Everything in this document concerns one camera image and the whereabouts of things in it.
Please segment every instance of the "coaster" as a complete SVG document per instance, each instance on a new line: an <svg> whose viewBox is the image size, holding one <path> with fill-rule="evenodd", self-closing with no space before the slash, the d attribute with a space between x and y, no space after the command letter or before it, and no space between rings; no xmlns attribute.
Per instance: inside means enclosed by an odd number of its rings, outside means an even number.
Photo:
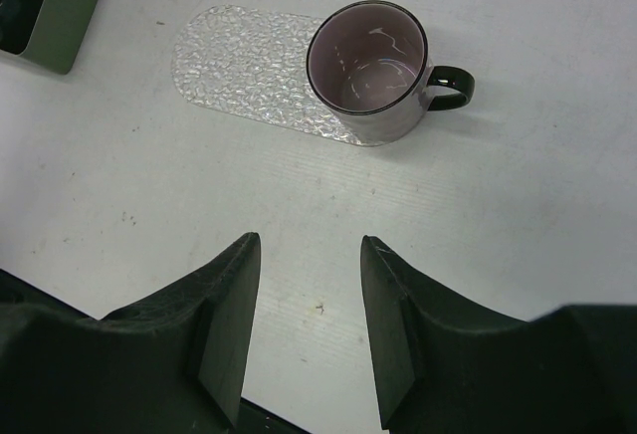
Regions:
<svg viewBox="0 0 637 434"><path fill-rule="evenodd" d="M181 31L172 79L187 101L354 145L362 142L313 93L306 52L322 19L215 6Z"/></svg>

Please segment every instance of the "coffee mug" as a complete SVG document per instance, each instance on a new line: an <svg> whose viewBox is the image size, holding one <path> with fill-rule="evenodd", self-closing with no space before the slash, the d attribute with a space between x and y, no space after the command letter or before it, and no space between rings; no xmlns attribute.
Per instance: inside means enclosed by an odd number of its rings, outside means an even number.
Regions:
<svg viewBox="0 0 637 434"><path fill-rule="evenodd" d="M364 142L402 137L427 109L465 106L475 86L467 71L433 67L420 22L386 1L354 3L327 18L306 69L317 97ZM456 92L432 98L432 86Z"/></svg>
<svg viewBox="0 0 637 434"><path fill-rule="evenodd" d="M0 50L20 54L26 48L43 0L0 0Z"/></svg>

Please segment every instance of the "tabletop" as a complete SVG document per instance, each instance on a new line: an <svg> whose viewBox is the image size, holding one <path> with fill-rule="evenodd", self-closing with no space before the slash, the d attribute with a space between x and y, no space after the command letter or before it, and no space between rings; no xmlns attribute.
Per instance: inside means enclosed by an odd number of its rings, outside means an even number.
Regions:
<svg viewBox="0 0 637 434"><path fill-rule="evenodd" d="M353 1L100 0L68 75L3 58L0 266L99 318L258 232L244 396L317 433L380 432L363 235L510 316L635 303L637 0L389 0L477 84L380 147L174 87L177 35L208 8Z"/></svg>

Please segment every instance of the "cup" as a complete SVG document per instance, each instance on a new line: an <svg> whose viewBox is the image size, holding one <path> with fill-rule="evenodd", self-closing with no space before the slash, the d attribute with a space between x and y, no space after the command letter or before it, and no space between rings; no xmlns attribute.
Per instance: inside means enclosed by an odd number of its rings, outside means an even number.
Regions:
<svg viewBox="0 0 637 434"><path fill-rule="evenodd" d="M467 71L434 67L420 22L386 1L329 16L310 42L306 69L317 97L363 142L402 137L427 109L461 108L475 86ZM432 86L455 92L432 97Z"/></svg>
<svg viewBox="0 0 637 434"><path fill-rule="evenodd" d="M20 54L26 48L43 0L0 0L0 50Z"/></svg>

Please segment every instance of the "white surface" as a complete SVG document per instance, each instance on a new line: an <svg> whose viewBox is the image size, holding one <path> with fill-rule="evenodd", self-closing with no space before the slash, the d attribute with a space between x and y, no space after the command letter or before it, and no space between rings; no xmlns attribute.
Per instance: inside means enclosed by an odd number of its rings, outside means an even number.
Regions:
<svg viewBox="0 0 637 434"><path fill-rule="evenodd" d="M352 1L101 0L68 76L3 61L0 266L101 317L258 231L244 394L318 433L380 430L363 234L512 316L635 303L637 0L391 0L421 19L434 63L478 84L467 108L379 148L173 87L176 35L204 9Z"/></svg>

